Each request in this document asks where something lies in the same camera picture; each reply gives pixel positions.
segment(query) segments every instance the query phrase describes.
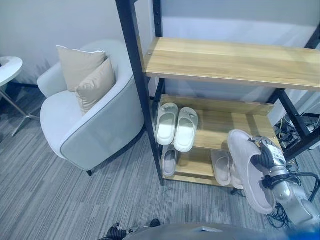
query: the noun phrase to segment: white wall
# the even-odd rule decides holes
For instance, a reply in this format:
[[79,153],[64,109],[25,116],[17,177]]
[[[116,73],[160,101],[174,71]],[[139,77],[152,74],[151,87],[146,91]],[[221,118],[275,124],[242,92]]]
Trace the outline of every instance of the white wall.
[[[144,52],[154,36],[151,2],[135,4]],[[20,83],[36,84],[58,62],[56,45],[77,49],[104,38],[124,39],[115,0],[0,1],[0,56],[23,60]]]
[[[163,36],[303,48],[320,22],[319,0],[162,0]],[[167,80],[173,95],[266,101],[272,88]]]

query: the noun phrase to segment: white round table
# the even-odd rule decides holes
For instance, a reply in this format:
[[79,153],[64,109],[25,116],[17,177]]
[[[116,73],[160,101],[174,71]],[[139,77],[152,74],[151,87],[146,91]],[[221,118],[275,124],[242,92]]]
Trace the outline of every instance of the white round table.
[[[19,75],[19,73],[22,70],[23,61],[19,57],[15,56],[3,56],[0,57],[0,64],[2,65],[0,67],[0,87],[9,83],[11,80],[13,80],[16,76]],[[14,106],[22,115],[23,120],[19,124],[19,126],[13,131],[12,137],[16,135],[16,133],[19,131],[19,129],[22,127],[24,121],[26,119],[34,119],[34,120],[40,120],[38,116],[34,116],[31,114],[26,113],[23,111],[4,91],[0,88],[0,95],[7,100],[12,106]]]

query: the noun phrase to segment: light gray armchair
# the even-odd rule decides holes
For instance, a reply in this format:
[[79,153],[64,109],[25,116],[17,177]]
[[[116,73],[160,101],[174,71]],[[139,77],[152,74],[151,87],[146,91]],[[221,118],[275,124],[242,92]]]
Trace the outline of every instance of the light gray armchair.
[[144,117],[124,42],[100,40],[84,46],[105,51],[115,72],[114,87],[85,115],[57,63],[38,79],[47,97],[41,107],[43,133],[52,150],[91,175],[91,170],[118,152],[141,131]]

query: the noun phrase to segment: white slipper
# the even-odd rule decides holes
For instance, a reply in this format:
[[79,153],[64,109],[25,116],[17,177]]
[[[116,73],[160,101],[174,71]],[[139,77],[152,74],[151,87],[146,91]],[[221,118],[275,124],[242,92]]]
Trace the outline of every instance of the white slipper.
[[189,152],[194,146],[195,136],[198,127],[198,115],[190,107],[180,110],[178,124],[174,137],[174,147],[179,152]]
[[162,153],[163,175],[170,177],[176,172],[178,152],[173,145],[165,146]]
[[158,144],[169,145],[173,142],[178,111],[178,106],[171,102],[160,107],[155,131]]
[[249,204],[258,213],[270,214],[276,206],[276,199],[272,191],[261,184],[264,173],[251,162],[254,155],[261,155],[257,145],[248,141],[251,137],[244,131],[232,130],[228,135],[228,147]]
[[234,160],[230,159],[230,175],[231,175],[231,185],[236,189],[244,189],[242,185],[239,173],[237,172]]
[[228,153],[222,150],[211,150],[211,160],[216,181],[221,186],[229,185],[231,183],[231,175]]

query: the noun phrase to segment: throw pillow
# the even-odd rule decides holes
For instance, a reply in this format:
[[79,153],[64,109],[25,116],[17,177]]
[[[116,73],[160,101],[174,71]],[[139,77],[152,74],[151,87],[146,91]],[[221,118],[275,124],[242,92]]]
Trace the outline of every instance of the throw pillow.
[[108,58],[75,88],[82,114],[86,114],[115,84],[115,73]]
[[67,89],[75,88],[106,59],[104,51],[87,52],[56,46]]

